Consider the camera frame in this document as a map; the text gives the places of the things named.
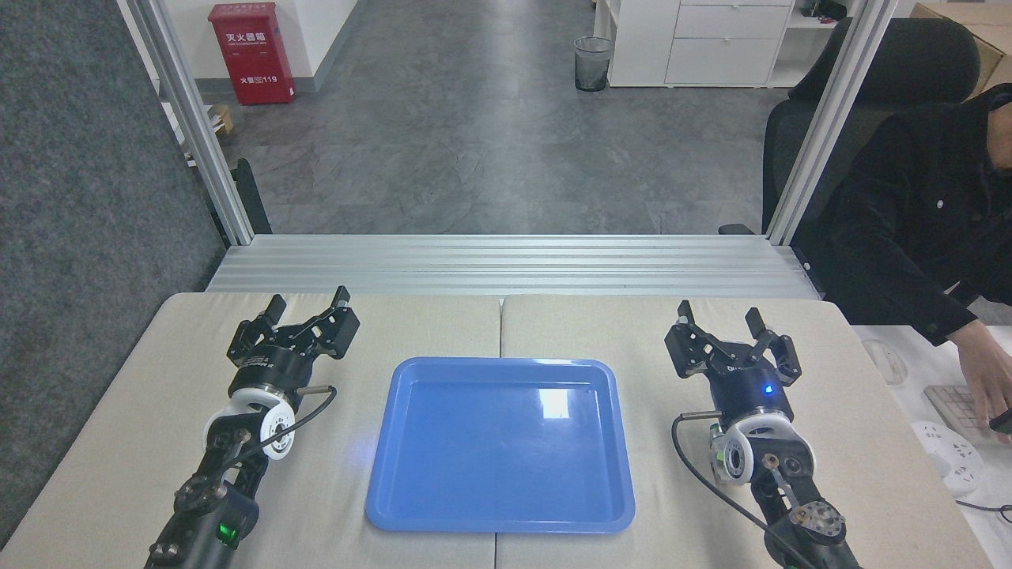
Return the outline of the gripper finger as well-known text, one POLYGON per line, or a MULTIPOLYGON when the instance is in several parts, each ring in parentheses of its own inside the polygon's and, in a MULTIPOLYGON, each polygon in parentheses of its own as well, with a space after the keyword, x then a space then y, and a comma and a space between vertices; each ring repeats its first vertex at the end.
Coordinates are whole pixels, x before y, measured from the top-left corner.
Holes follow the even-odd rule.
POLYGON ((301 356, 326 354, 332 359, 343 359, 359 328, 358 317, 349 302, 348 289, 337 288, 328 309, 304 323, 278 328, 276 343, 301 356))
POLYGON ((241 321, 228 347, 228 359, 245 360, 258 343, 274 338, 275 326, 287 306, 281 295, 273 295, 263 312, 252 320, 241 321))
POLYGON ((747 353, 746 360, 749 365, 755 365, 762 359, 763 353, 769 350, 775 360, 775 371, 780 375, 780 382, 784 386, 792 386, 802 375, 802 368, 796 353, 794 340, 787 335, 778 335, 769 329, 756 307, 751 307, 745 313, 745 321, 749 327, 752 338, 756 340, 747 353))
POLYGON ((678 318, 664 342, 676 374, 681 379, 699 372, 727 372, 728 367, 736 363, 736 354, 730 345, 697 326, 688 301, 680 302, 678 318))

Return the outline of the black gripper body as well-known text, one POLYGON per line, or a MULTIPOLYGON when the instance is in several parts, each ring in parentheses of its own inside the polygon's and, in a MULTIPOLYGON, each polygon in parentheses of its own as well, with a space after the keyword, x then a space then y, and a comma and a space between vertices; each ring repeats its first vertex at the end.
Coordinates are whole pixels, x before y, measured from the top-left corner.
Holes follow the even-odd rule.
POLYGON ((742 419, 756 413, 780 412, 794 419, 780 376, 772 367, 752 365, 724 372, 711 370, 713 407, 720 419, 742 419))
POLYGON ((239 389, 268 386, 282 393, 292 393, 310 382, 314 356, 276 345, 258 345, 237 361, 231 394, 239 389))

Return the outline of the person's right hand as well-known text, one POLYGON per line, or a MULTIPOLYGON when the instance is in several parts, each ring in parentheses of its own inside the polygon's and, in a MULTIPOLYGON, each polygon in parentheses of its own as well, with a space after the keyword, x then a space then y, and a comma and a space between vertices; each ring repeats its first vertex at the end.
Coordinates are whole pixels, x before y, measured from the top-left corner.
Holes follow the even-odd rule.
POLYGON ((982 428, 1007 411, 1011 401, 1011 357, 989 328, 972 321, 947 336, 957 346, 959 367, 972 393, 982 428))

